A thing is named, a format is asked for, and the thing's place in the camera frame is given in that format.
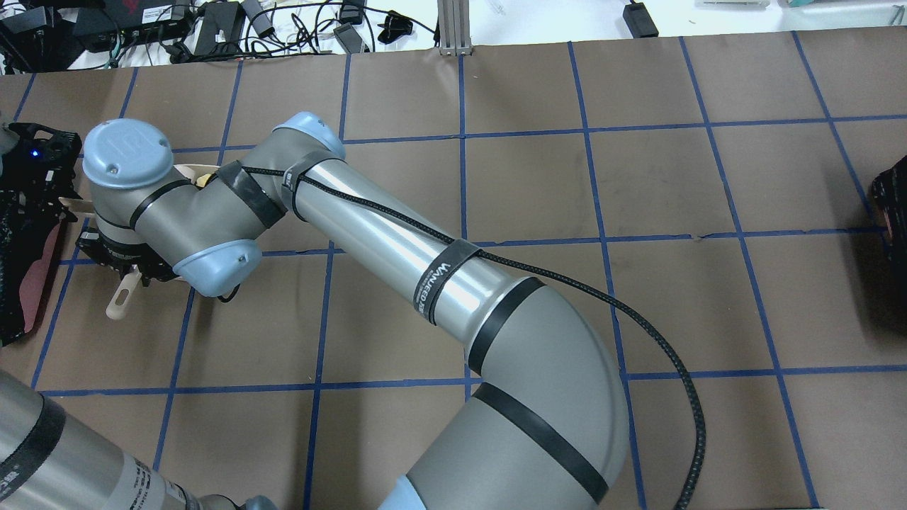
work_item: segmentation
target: black power brick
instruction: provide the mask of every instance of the black power brick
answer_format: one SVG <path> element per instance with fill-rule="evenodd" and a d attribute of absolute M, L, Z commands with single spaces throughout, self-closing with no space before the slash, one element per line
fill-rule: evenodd
<path fill-rule="evenodd" d="M 643 3 L 629 4 L 624 6 L 624 21 L 627 22 L 629 32 L 633 34 L 634 39 L 641 37 L 658 37 L 658 29 L 649 10 Z"/>

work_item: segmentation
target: black object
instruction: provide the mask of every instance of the black object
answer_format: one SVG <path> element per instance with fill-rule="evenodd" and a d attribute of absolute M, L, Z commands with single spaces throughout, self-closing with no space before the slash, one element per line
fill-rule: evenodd
<path fill-rule="evenodd" d="M 242 36 L 244 11 L 236 2 L 212 2 L 205 4 L 204 9 L 195 54 L 232 54 L 239 51 L 236 44 Z"/>
<path fill-rule="evenodd" d="M 66 411 L 48 397 L 41 395 L 41 399 L 41 413 L 32 429 L 13 453 L 0 463 L 0 480 L 4 481 L 0 485 L 0 502 L 13 495 L 44 465 L 63 436 Z"/>
<path fill-rule="evenodd" d="M 894 279 L 907 298 L 907 156 L 879 174 L 870 187 L 873 200 L 885 218 Z"/>
<path fill-rule="evenodd" d="M 73 7 L 102 9 L 104 7 L 104 0 L 31 0 L 29 4 L 32 7 L 46 6 L 56 7 L 58 9 L 68 9 Z"/>
<path fill-rule="evenodd" d="M 89 227 L 82 232 L 75 245 L 95 264 L 118 272 L 120 280 L 132 272 L 133 265 L 138 266 L 144 287 L 148 287 L 151 279 L 169 281 L 176 278 L 171 265 L 147 244 L 121 244 Z"/>
<path fill-rule="evenodd" d="M 37 7 L 0 20 L 0 53 L 8 73 L 41 73 L 65 70 L 82 47 L 73 39 L 73 23 L 52 7 Z"/>
<path fill-rule="evenodd" d="M 100 53 L 111 50 L 117 28 L 125 47 L 179 39 L 193 22 L 189 0 L 112 0 L 103 10 L 79 9 L 73 34 L 86 50 Z"/>
<path fill-rule="evenodd" d="M 652 21 L 649 10 L 642 2 L 624 5 L 624 21 L 627 22 L 629 32 L 633 34 L 634 39 L 658 37 L 655 22 Z"/>
<path fill-rule="evenodd" d="M 501 332 L 501 328 L 504 327 L 504 323 L 507 322 L 507 319 L 513 315 L 513 312 L 526 300 L 526 298 L 529 298 L 533 292 L 544 286 L 545 284 L 537 278 L 527 278 L 508 292 L 507 295 L 501 299 L 501 302 L 494 307 L 492 314 L 488 316 L 488 319 L 486 319 L 482 324 L 482 327 L 479 328 L 479 333 L 475 336 L 473 346 L 469 351 L 469 359 L 467 362 L 469 368 L 476 374 L 482 374 L 482 365 L 485 363 L 485 356 L 488 354 L 488 349 L 492 348 L 494 339 L 497 338 L 498 333 Z"/>
<path fill-rule="evenodd" d="M 367 54 L 371 51 L 368 49 L 368 44 L 362 40 L 356 29 L 349 23 L 335 28 L 334 37 L 337 38 L 337 42 L 343 47 L 343 51 L 348 54 Z"/>
<path fill-rule="evenodd" d="M 400 37 L 413 33 L 413 20 L 396 11 L 388 12 L 385 22 L 378 26 L 384 28 L 378 34 L 378 42 L 381 44 L 391 44 Z"/>
<path fill-rule="evenodd" d="M 483 382 L 475 390 L 473 397 L 481 400 L 501 416 L 507 418 L 529 437 L 536 445 L 545 450 L 555 462 L 573 476 L 573 479 L 586 490 L 595 503 L 601 503 L 608 492 L 608 482 L 601 476 L 579 450 L 571 445 L 545 418 L 540 417 L 525 404 L 496 387 Z"/>
<path fill-rule="evenodd" d="M 419 231 L 422 231 L 445 244 L 450 244 L 455 241 L 455 239 L 450 237 L 449 235 L 435 230 L 434 228 L 420 222 L 415 218 L 406 216 L 402 212 L 395 211 L 394 209 L 391 209 L 380 203 L 361 197 L 356 197 L 348 193 L 344 193 L 340 190 L 335 190 L 334 188 L 326 186 L 320 181 L 316 181 L 310 177 L 306 177 L 305 175 L 303 175 L 301 181 L 309 184 L 310 186 L 318 188 L 319 190 L 324 191 L 329 195 L 333 195 L 345 201 L 365 206 L 374 211 L 386 214 L 391 218 L 400 220 L 403 223 L 410 225 L 411 227 L 418 229 Z M 687 367 L 684 365 L 683 360 L 680 359 L 677 351 L 674 350 L 673 347 L 671 347 L 671 344 L 668 343 L 668 340 L 661 333 L 659 333 L 657 329 L 655 329 L 655 326 L 652 326 L 652 323 L 646 320 L 646 318 L 639 315 L 639 312 L 627 306 L 626 303 L 581 281 L 574 280 L 573 278 L 564 276 L 552 270 L 538 268 L 529 264 L 518 262 L 516 260 L 510 260 L 499 255 L 494 255 L 493 253 L 489 253 L 485 250 L 481 250 L 476 253 L 476 257 L 491 262 L 496 262 L 509 268 L 537 274 L 539 276 L 543 276 L 545 278 L 570 285 L 574 289 L 582 290 L 595 299 L 599 299 L 601 301 L 604 301 L 605 303 L 608 303 L 608 305 L 610 305 L 614 309 L 622 311 L 627 315 L 627 317 L 630 317 L 633 322 L 636 322 L 644 331 L 646 331 L 649 337 L 652 338 L 652 340 L 654 340 L 656 344 L 658 344 L 658 347 L 661 348 L 668 359 L 670 359 L 671 364 L 677 371 L 678 376 L 680 377 L 680 382 L 683 384 L 684 390 L 687 393 L 690 409 L 693 411 L 693 426 L 696 429 L 696 445 L 693 449 L 693 460 L 690 461 L 689 469 L 687 470 L 687 477 L 684 479 L 683 487 L 680 489 L 680 496 L 678 497 L 677 502 L 674 504 L 675 510 L 686 510 L 689 506 L 690 499 L 693 498 L 693 494 L 696 492 L 699 475 L 702 473 L 702 466 L 706 461 L 706 417 L 702 411 L 702 403 L 699 401 L 699 394 L 696 391 L 696 385 L 693 383 L 693 378 L 689 375 L 689 372 L 687 371 Z"/>
<path fill-rule="evenodd" d="M 261 4 L 258 0 L 243 0 L 242 10 L 246 11 L 246 17 L 252 23 L 252 28 L 258 37 L 268 37 L 274 34 L 274 25 L 267 16 L 261 13 Z"/>
<path fill-rule="evenodd" d="M 437 323 L 434 322 L 434 307 L 438 303 L 438 298 L 441 297 L 441 290 L 447 280 L 479 250 L 481 248 L 468 240 L 455 240 L 447 245 L 447 248 L 439 253 L 422 273 L 422 278 L 415 286 L 413 307 L 433 326 L 437 326 Z"/>
<path fill-rule="evenodd" d="M 75 192 L 75 159 L 82 139 L 74 132 L 41 124 L 11 123 L 19 142 L 3 155 L 0 175 L 0 340 L 7 345 L 24 335 L 19 288 L 32 263 L 44 255 L 47 236 L 75 216 L 58 197 Z M 50 138 L 38 138 L 40 133 Z"/>
<path fill-rule="evenodd" d="M 340 24 L 349 23 L 351 25 L 360 25 L 365 17 L 366 0 L 344 0 L 340 6 L 340 14 L 337 15 L 337 21 Z"/>

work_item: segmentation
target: wires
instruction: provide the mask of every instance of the wires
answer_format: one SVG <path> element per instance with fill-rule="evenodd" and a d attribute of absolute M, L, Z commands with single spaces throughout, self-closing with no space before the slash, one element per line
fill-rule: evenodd
<path fill-rule="evenodd" d="M 320 15 L 321 15 L 322 9 L 324 9 L 324 8 L 325 8 L 326 6 L 328 6 L 328 5 L 343 5 L 343 2 L 327 1 L 327 2 L 318 2 L 318 3 L 314 3 L 314 4 L 276 5 L 276 6 L 274 6 L 274 7 L 268 8 L 268 9 L 262 9 L 260 12 L 256 13 L 254 16 L 252 16 L 252 17 L 249 19 L 249 24 L 246 26 L 246 33 L 245 33 L 244 39 L 246 39 L 246 40 L 249 39 L 249 33 L 250 33 L 250 31 L 251 31 L 252 24 L 255 22 L 256 19 L 258 19 L 259 16 L 264 15 L 265 13 L 272 13 L 272 12 L 274 12 L 274 11 L 279 11 L 279 10 L 283 10 L 283 9 L 298 9 L 298 8 L 300 8 L 300 7 L 315 7 L 315 6 L 317 6 L 317 7 L 318 7 L 318 10 L 317 10 L 316 13 L 315 13 L 315 28 L 316 28 L 316 30 L 315 30 L 315 32 L 314 32 L 314 38 L 313 38 L 313 40 L 314 40 L 314 42 L 315 42 L 315 48 L 317 48 L 317 52 L 320 52 L 320 46 L 319 46 L 319 44 L 318 44 L 318 35 L 317 35 L 317 34 L 318 34 L 318 27 L 319 27 L 319 20 L 321 19 L 321 18 L 320 18 Z M 373 13 L 380 13 L 380 14 L 383 14 L 383 15 L 387 15 L 387 14 L 390 13 L 390 11 L 385 11 L 385 10 L 382 10 L 382 9 L 375 9 L 374 7 L 369 7 L 369 6 L 362 6 L 362 7 L 360 7 L 360 8 L 361 8 L 361 9 L 364 9 L 365 11 L 370 11 L 370 12 L 373 12 Z M 417 20 L 413 20 L 413 23 L 416 24 L 416 25 L 419 25 L 419 26 L 423 27 L 425 30 L 427 30 L 429 33 L 431 33 L 432 36 L 434 36 L 434 30 L 431 29 L 431 28 L 429 28 L 426 24 L 424 24 L 424 23 L 422 23 L 422 22 L 419 22 L 419 21 L 417 21 Z M 369 32 L 372 33 L 372 51 L 374 51 L 374 50 L 375 50 L 375 33 L 374 33 L 374 31 L 373 31 L 372 25 L 371 25 L 370 23 L 368 23 L 367 25 L 368 25 L 368 30 L 369 30 Z M 248 46 L 246 46 L 246 51 L 247 51 L 247 53 L 250 53 L 249 47 L 248 47 Z"/>
<path fill-rule="evenodd" d="M 284 175 L 284 172 L 277 171 L 277 170 L 271 170 L 271 169 L 262 169 L 262 168 L 244 166 L 243 170 L 245 170 L 246 172 L 249 172 L 249 173 L 260 173 L 260 174 L 271 175 L 271 176 L 275 176 L 275 177 L 280 177 L 280 176 Z M 311 186 L 314 186 L 315 188 L 317 188 L 321 191 L 324 191 L 325 193 L 328 193 L 330 195 L 333 195 L 333 196 L 343 199 L 345 201 L 350 201 L 350 202 L 362 205 L 364 207 L 367 207 L 369 209 L 372 209 L 374 211 L 378 211 L 383 214 L 386 214 L 387 216 L 390 216 L 394 219 L 402 221 L 403 223 L 405 223 L 415 229 L 418 229 L 445 244 L 451 244 L 452 242 L 455 241 L 454 238 L 452 238 L 438 230 L 435 230 L 432 227 L 429 227 L 428 225 L 425 225 L 424 223 L 416 220 L 415 218 L 406 216 L 402 212 L 395 211 L 395 210 L 393 210 L 385 205 L 382 205 L 380 203 L 377 203 L 375 201 L 370 201 L 368 199 L 364 199 L 364 198 L 350 195 L 348 193 L 344 193 L 340 190 L 335 190 L 334 188 L 326 186 L 325 184 L 322 184 L 321 182 L 316 181 L 316 180 L 306 176 L 305 174 L 303 174 L 301 181 L 305 182 L 306 184 L 310 184 Z M 690 499 L 692 499 L 692 497 L 693 497 L 693 493 L 696 491 L 696 485 L 699 480 L 699 475 L 702 472 L 702 465 L 706 458 L 706 419 L 705 419 L 705 415 L 702 411 L 702 405 L 699 402 L 699 395 L 696 391 L 696 386 L 693 384 L 693 379 L 690 377 L 689 372 L 687 371 L 687 368 L 684 365 L 683 361 L 680 359 L 680 356 L 678 356 L 677 351 L 675 351 L 674 348 L 671 347 L 671 345 L 664 338 L 664 336 L 662 336 L 661 333 L 658 332 L 658 330 L 655 329 L 655 327 L 652 326 L 652 324 L 648 320 L 646 320 L 644 317 L 642 317 L 642 315 L 640 315 L 636 310 L 634 310 L 633 308 L 631 308 L 630 306 L 625 304 L 623 301 L 620 301 L 619 299 L 611 296 L 608 293 L 602 292 L 598 289 L 595 289 L 594 287 L 592 287 L 590 285 L 587 285 L 581 281 L 574 280 L 574 279 L 564 276 L 560 273 L 557 273 L 557 272 L 554 272 L 551 270 L 546 270 L 543 268 L 538 268 L 535 266 L 531 266 L 529 264 L 524 264 L 524 263 L 516 261 L 516 260 L 506 259 L 504 257 L 489 253 L 485 250 L 479 250 L 475 254 L 475 256 L 488 260 L 488 261 L 491 261 L 491 262 L 496 262 L 498 264 L 502 264 L 504 266 L 508 266 L 508 267 L 515 268 L 518 270 L 524 270 L 524 271 L 527 271 L 530 273 L 534 273 L 539 276 L 548 278 L 550 280 L 559 281 L 561 283 L 564 283 L 566 285 L 573 287 L 574 289 L 582 290 L 583 292 L 591 295 L 592 297 L 600 299 L 600 300 L 608 303 L 609 305 L 611 305 L 613 308 L 618 309 L 621 312 L 623 312 L 624 314 L 626 314 L 628 317 L 633 319 L 634 322 L 639 324 L 639 326 L 644 331 L 646 331 L 646 333 L 649 334 L 649 336 L 653 340 L 655 340 L 655 343 L 658 344 L 658 346 L 665 353 L 665 355 L 668 356 L 668 359 L 670 359 L 671 364 L 674 366 L 674 369 L 677 371 L 678 375 L 680 376 L 680 381 L 683 384 L 683 387 L 687 392 L 687 399 L 689 400 L 690 408 L 693 411 L 693 423 L 696 428 L 696 445 L 695 445 L 694 451 L 693 451 L 693 459 L 690 461 L 689 470 L 687 471 L 687 477 L 684 480 L 684 484 L 681 489 L 680 496 L 678 497 L 678 500 L 674 505 L 675 510 L 686 510 L 686 508 L 689 505 Z"/>

